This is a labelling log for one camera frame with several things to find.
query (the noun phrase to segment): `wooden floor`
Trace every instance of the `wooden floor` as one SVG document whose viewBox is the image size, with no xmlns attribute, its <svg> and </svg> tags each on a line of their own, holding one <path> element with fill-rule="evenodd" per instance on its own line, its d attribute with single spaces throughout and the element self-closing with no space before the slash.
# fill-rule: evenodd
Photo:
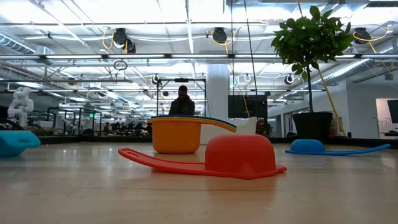
<svg viewBox="0 0 398 224">
<path fill-rule="evenodd" d="M 150 144 L 79 143 L 0 159 L 0 223 L 398 223 L 398 150 L 301 156 L 277 144 L 285 174 L 240 180 L 159 172 L 120 147 L 153 154 Z M 204 150 L 155 156 L 204 161 Z"/>
</svg>

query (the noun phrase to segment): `yellow stick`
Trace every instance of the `yellow stick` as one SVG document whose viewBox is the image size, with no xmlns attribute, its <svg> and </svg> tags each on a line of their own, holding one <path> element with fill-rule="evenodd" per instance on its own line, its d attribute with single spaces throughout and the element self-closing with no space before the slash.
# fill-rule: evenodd
<svg viewBox="0 0 398 224">
<path fill-rule="evenodd" d="M 335 115 L 336 115 L 336 117 L 337 117 L 338 126 L 340 127 L 341 131 L 343 132 L 344 137 L 347 137 L 346 131 L 344 131 L 343 124 L 341 123 L 340 117 L 338 116 L 337 110 L 336 110 L 336 108 L 335 108 L 335 104 L 333 103 L 333 100 L 331 99 L 331 95 L 330 95 L 328 86 L 326 86 L 326 82 L 325 82 L 325 80 L 323 79 L 322 72 L 321 72 L 321 70 L 319 70 L 319 69 L 318 69 L 318 72 L 319 72 L 319 76 L 321 76 L 323 86 L 325 87 L 325 90 L 326 90 L 326 92 L 328 93 L 329 101 L 330 101 L 331 107 L 333 108 L 333 112 L 335 113 Z"/>
</svg>

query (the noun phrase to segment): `orange plastic cup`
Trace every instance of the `orange plastic cup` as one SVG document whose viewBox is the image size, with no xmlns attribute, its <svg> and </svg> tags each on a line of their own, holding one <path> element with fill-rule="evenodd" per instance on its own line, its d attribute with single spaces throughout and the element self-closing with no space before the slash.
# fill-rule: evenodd
<svg viewBox="0 0 398 224">
<path fill-rule="evenodd" d="M 212 124 L 236 132 L 236 126 L 225 121 L 197 116 L 159 116 L 152 123 L 155 151 L 164 154 L 195 153 L 200 146 L 201 124 Z"/>
</svg>

